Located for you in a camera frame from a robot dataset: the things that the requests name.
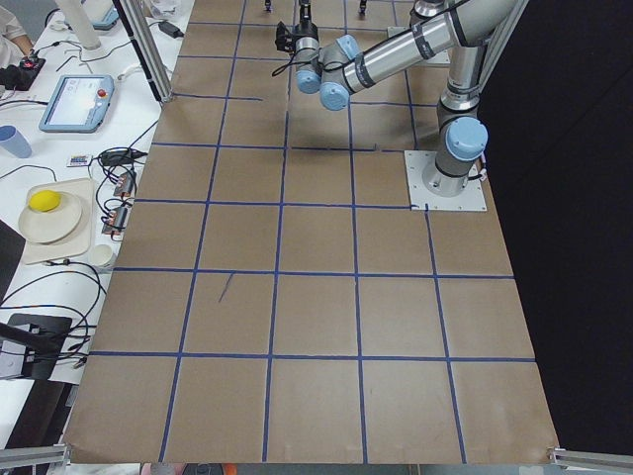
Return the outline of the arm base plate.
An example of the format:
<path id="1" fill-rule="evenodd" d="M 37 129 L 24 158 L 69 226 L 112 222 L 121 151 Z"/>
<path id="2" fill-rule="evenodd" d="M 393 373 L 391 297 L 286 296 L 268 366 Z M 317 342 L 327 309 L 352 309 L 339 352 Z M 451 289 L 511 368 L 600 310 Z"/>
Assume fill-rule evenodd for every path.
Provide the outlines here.
<path id="1" fill-rule="evenodd" d="M 486 212 L 477 163 L 462 177 L 449 177 L 436 167 L 433 150 L 406 150 L 410 207 L 420 211 Z"/>

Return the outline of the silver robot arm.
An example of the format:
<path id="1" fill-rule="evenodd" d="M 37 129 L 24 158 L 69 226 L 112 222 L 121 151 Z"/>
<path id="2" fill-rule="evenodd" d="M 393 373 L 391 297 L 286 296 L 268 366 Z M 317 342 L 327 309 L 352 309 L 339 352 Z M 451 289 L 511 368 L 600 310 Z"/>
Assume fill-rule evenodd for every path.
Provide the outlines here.
<path id="1" fill-rule="evenodd" d="M 513 0 L 417 1 L 407 29 L 361 50 L 350 35 L 321 45 L 312 5 L 303 1 L 297 25 L 277 25 L 275 46 L 289 55 L 298 88 L 318 94 L 330 111 L 345 108 L 352 95 L 450 50 L 448 78 L 437 104 L 440 143 L 422 171 L 422 182 L 429 192 L 452 198 L 465 190 L 470 170 L 487 146 L 488 131 L 477 111 L 485 75 L 496 64 L 488 54 L 504 48 L 524 8 L 524 2 Z"/>

